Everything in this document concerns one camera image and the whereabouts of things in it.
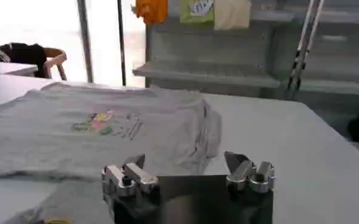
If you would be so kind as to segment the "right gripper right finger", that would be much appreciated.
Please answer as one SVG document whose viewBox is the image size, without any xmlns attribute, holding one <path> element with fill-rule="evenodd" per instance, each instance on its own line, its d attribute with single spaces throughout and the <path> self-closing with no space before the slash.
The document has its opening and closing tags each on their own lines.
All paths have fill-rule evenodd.
<svg viewBox="0 0 359 224">
<path fill-rule="evenodd" d="M 257 194 L 266 194 L 274 190 L 275 168 L 267 161 L 256 165 L 249 157 L 235 152 L 224 152 L 224 158 L 230 174 L 226 176 L 226 185 L 231 190 L 241 192 L 246 188 Z"/>
</svg>

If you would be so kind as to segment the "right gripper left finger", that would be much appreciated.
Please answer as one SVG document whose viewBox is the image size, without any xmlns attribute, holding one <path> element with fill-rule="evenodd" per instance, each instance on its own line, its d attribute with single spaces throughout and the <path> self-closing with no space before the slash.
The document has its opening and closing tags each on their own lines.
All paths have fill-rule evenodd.
<svg viewBox="0 0 359 224">
<path fill-rule="evenodd" d="M 146 155 L 127 158 L 121 166 L 104 166 L 101 170 L 102 194 L 105 197 L 133 197 L 136 190 L 151 194 L 159 188 L 157 176 L 147 173 L 144 168 Z"/>
</svg>

